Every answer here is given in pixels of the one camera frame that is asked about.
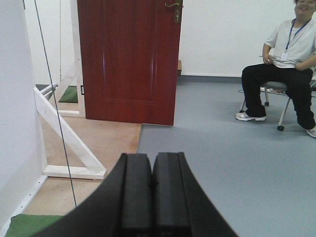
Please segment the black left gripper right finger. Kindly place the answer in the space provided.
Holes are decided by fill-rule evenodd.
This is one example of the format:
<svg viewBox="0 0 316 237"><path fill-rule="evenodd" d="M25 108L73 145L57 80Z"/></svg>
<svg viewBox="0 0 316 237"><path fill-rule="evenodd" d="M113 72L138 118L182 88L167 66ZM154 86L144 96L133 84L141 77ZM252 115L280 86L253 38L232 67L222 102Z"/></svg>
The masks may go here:
<svg viewBox="0 0 316 237"><path fill-rule="evenodd" d="M184 153L158 153L153 167L156 237L235 237L205 194Z"/></svg>

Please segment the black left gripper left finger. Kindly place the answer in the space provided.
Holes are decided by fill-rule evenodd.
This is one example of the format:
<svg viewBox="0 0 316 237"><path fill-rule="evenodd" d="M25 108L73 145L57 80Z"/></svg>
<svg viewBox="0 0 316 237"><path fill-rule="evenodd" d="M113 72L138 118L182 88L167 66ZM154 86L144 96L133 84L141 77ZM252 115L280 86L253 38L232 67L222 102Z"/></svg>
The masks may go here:
<svg viewBox="0 0 316 237"><path fill-rule="evenodd" d="M146 154L122 154L78 207L36 237L152 236L151 166Z"/></svg>

